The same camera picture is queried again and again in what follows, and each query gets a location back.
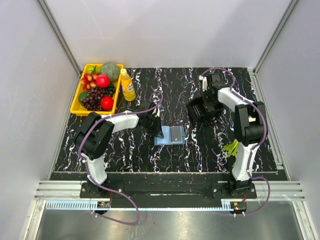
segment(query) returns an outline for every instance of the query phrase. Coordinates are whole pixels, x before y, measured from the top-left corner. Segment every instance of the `cantaloupe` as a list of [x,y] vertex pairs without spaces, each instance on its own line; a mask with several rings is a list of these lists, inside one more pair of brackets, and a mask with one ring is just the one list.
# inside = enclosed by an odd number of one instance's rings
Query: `cantaloupe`
[[101,66],[100,74],[107,75],[110,79],[110,82],[113,83],[118,80],[120,69],[117,64],[114,64],[113,62],[107,62]]

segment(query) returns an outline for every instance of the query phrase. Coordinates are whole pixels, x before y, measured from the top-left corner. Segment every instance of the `gray wall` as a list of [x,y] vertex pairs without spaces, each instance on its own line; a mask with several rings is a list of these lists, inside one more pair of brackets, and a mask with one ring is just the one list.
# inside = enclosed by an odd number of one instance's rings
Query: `gray wall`
[[35,0],[0,3],[0,239],[20,239],[76,75]]
[[320,233],[320,1],[301,1],[258,72],[289,172]]
[[79,65],[253,68],[290,0],[46,0]]

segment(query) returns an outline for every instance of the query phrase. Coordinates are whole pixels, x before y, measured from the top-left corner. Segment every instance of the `yellow bottle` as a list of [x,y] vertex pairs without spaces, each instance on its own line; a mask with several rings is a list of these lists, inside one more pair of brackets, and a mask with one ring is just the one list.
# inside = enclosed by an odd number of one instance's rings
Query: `yellow bottle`
[[121,87],[124,99],[127,101],[133,101],[136,99],[135,87],[132,83],[130,76],[125,68],[120,70],[121,74]]

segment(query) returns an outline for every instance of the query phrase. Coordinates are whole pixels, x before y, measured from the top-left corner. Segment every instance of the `gray floor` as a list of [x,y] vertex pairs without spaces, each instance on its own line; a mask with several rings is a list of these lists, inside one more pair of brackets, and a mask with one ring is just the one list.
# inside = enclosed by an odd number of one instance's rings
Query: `gray floor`
[[[257,203],[249,203],[251,208]],[[133,211],[106,213],[135,221]],[[37,240],[300,240],[303,239],[292,205],[270,202],[253,216],[225,216],[201,211],[145,211],[138,226],[121,225],[88,211],[45,210]]]

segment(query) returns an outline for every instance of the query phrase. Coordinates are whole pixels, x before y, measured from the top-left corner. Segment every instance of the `yellow tray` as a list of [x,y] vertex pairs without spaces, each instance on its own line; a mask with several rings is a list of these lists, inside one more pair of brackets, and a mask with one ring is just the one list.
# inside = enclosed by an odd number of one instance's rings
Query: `yellow tray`
[[[100,69],[100,67],[103,64],[99,64],[99,63],[89,63],[87,65],[84,66],[83,69],[83,73],[81,75],[81,79],[84,77],[85,73],[87,73],[87,69],[89,66],[96,66],[97,69]],[[122,64],[117,64],[117,66],[119,67],[119,69],[123,69],[124,66]],[[112,110],[111,111],[96,111],[97,114],[100,115],[108,115],[108,114],[114,114],[116,112],[116,105],[117,105],[117,101],[118,101],[118,97],[119,97],[119,93],[120,93],[120,85],[121,85],[121,80],[120,80],[120,75],[118,78],[118,81],[113,82],[113,84],[116,86],[116,91],[115,94],[113,95],[113,106],[112,106]],[[83,91],[83,87],[84,85],[80,83],[78,84],[78,88],[76,89],[73,101],[72,101],[72,105],[70,107],[70,112],[72,114],[75,114],[77,116],[88,116],[89,113],[91,112],[95,112],[95,111],[88,111],[84,106],[81,106],[81,103],[78,100],[79,95],[84,92]]]

